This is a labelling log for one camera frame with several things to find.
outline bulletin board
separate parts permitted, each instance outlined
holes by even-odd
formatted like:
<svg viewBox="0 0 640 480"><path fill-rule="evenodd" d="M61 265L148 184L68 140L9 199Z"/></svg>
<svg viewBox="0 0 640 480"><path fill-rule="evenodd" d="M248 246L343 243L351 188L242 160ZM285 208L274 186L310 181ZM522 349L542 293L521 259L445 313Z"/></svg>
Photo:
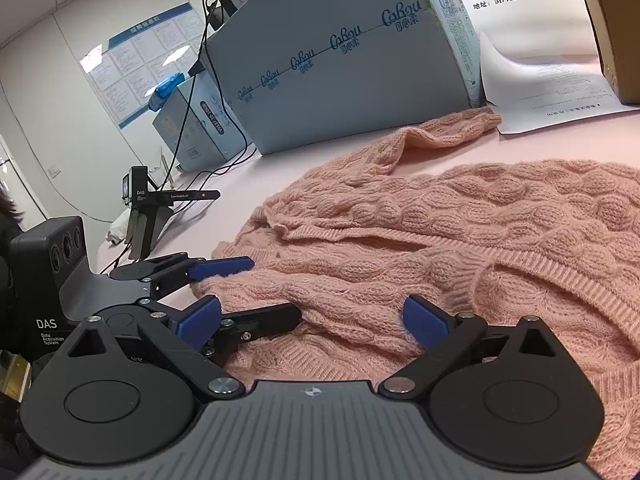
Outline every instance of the bulletin board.
<svg viewBox="0 0 640 480"><path fill-rule="evenodd" d="M204 30L190 4L166 10L124 30L79 59L89 83L121 129L148 111L156 86L188 70Z"/></svg>

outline blue gripper pad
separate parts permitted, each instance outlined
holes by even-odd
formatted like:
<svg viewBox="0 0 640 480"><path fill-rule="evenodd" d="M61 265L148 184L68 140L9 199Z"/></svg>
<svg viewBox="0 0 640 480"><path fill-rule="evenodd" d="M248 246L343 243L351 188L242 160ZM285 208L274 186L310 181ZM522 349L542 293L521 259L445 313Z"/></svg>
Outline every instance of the blue gripper pad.
<svg viewBox="0 0 640 480"><path fill-rule="evenodd" d="M402 322L427 350L436 346L455 327L453 316L440 310L431 301L413 295L404 301Z"/></svg>
<svg viewBox="0 0 640 480"><path fill-rule="evenodd" d="M222 260L207 260L193 266L189 271L189 277L194 282L199 282L210 276L229 276L244 270L254 268L254 261L248 256L239 258L224 258Z"/></svg>
<svg viewBox="0 0 640 480"><path fill-rule="evenodd" d="M222 306L215 296L205 296L191 308L193 312L178 323L175 335L199 351L220 328Z"/></svg>

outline black jacket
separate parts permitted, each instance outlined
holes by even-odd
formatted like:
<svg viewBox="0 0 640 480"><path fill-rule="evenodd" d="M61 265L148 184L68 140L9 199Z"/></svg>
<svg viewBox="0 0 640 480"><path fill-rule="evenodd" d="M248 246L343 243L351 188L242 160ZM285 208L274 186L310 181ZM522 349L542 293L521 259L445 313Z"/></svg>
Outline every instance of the black jacket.
<svg viewBox="0 0 640 480"><path fill-rule="evenodd" d="M15 354L21 353L23 330L15 309L9 244L21 233L20 226L13 219L0 214L0 349Z"/></svg>

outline person's hair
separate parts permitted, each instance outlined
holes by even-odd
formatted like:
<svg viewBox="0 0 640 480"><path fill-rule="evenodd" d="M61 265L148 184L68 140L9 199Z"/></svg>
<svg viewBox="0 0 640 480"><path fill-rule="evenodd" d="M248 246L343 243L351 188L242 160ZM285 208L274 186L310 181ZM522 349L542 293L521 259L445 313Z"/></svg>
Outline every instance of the person's hair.
<svg viewBox="0 0 640 480"><path fill-rule="evenodd" d="M16 223L22 220L22 213L17 211L14 201L11 200L11 197L9 197L2 186L0 186L0 214Z"/></svg>

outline power adapter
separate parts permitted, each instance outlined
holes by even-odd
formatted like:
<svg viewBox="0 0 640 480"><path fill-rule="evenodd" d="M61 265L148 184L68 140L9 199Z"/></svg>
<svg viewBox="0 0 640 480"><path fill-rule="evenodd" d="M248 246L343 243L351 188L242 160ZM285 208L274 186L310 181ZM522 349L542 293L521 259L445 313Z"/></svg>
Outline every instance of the power adapter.
<svg viewBox="0 0 640 480"><path fill-rule="evenodd" d="M217 1L214 2L209 7L209 25L213 27L213 30L218 30L246 1L247 0L220 0L222 6L219 6Z"/></svg>

